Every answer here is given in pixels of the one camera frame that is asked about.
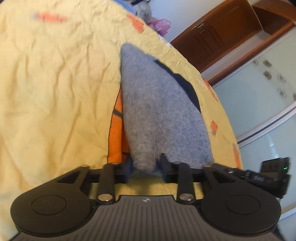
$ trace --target wooden door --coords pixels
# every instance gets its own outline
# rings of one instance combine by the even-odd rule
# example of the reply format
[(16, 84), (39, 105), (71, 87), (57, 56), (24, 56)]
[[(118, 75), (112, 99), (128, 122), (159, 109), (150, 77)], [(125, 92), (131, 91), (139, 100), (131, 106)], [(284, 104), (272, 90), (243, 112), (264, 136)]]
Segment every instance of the wooden door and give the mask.
[(260, 30), (247, 0), (227, 0), (181, 33), (172, 45), (203, 72)]

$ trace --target folded gray garment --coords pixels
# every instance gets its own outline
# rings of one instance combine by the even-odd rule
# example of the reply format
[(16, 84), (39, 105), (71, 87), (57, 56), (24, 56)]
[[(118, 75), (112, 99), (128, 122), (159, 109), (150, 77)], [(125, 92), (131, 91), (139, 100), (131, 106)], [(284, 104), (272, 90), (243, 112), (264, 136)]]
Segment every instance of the folded gray garment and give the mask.
[(191, 168), (213, 163), (199, 107), (174, 75), (135, 46), (122, 46), (123, 122), (133, 163), (139, 170), (153, 171), (161, 153), (170, 162), (185, 162)]

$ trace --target yellow fabric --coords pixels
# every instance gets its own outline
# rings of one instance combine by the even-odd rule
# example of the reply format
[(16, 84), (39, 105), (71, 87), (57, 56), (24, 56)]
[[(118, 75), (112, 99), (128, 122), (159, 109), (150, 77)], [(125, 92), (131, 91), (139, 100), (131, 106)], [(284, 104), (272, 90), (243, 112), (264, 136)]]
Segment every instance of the yellow fabric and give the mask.
[[(59, 14), (62, 20), (42, 20), (37, 13)], [(139, 27), (111, 0), (0, 4), (0, 241), (17, 232), (10, 206), (22, 192), (77, 166), (95, 169), (106, 163), (124, 42), (155, 56), (193, 85), (215, 161), (236, 166), (236, 140), (214, 92), (177, 50), (147, 25), (142, 33)], [(175, 192), (175, 184), (158, 177), (117, 185), (122, 194)], [(196, 192), (202, 197), (198, 184)]]

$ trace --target yellow bedsheet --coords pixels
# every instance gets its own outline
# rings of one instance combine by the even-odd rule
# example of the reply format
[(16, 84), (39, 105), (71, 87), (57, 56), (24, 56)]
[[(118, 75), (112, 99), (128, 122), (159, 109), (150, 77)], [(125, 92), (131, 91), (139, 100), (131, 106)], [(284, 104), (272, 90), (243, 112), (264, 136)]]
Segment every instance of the yellow bedsheet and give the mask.
[[(10, 205), (77, 166), (107, 162), (120, 87), (120, 48), (130, 42), (194, 87), (216, 162), (241, 165), (216, 94), (150, 27), (111, 0), (4, 0), (0, 4), (0, 240), (16, 229)], [(175, 194), (158, 177), (117, 185), (118, 194)], [(196, 184), (197, 197), (202, 197)]]

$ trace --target frosted glass panel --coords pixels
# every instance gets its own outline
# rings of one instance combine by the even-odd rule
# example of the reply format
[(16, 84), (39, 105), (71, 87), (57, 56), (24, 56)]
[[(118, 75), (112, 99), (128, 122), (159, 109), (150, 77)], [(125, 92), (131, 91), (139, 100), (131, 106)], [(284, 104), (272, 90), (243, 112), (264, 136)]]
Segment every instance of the frosted glass panel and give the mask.
[(241, 147), (240, 152), (244, 169), (256, 172), (259, 171), (262, 161), (290, 157), (289, 174), (292, 176), (288, 193), (280, 204), (282, 208), (288, 209), (296, 206), (296, 115), (257, 140)]
[(296, 31), (214, 90), (236, 137), (286, 109), (296, 101)]

